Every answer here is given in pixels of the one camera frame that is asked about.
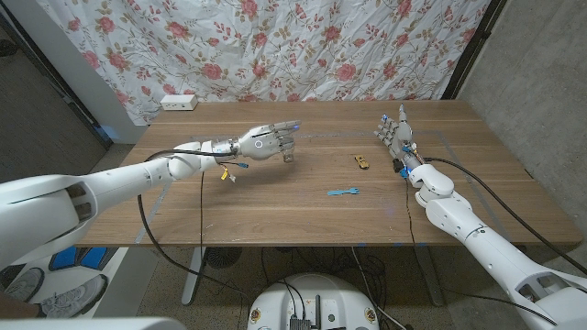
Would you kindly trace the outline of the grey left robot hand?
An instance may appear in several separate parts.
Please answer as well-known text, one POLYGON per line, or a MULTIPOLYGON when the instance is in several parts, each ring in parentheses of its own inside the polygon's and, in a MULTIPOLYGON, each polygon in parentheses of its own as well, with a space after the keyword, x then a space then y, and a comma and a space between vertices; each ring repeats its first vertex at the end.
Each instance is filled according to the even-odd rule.
POLYGON ((249 157, 266 160, 277 154, 294 151, 293 133, 302 124, 300 120, 255 126, 239 137, 212 143, 212 152, 228 157, 249 157))

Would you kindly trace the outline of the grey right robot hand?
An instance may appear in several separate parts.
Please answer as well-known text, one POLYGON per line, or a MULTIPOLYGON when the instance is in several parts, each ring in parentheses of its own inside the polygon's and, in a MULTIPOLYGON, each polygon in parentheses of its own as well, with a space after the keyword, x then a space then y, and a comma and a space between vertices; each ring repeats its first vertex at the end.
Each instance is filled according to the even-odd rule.
POLYGON ((417 153, 413 131, 407 123, 404 105, 401 104, 399 107, 397 121, 388 115, 383 115, 381 122, 373 134, 389 149, 393 159, 393 170, 396 173, 403 172, 407 175, 422 165, 424 161, 417 153))

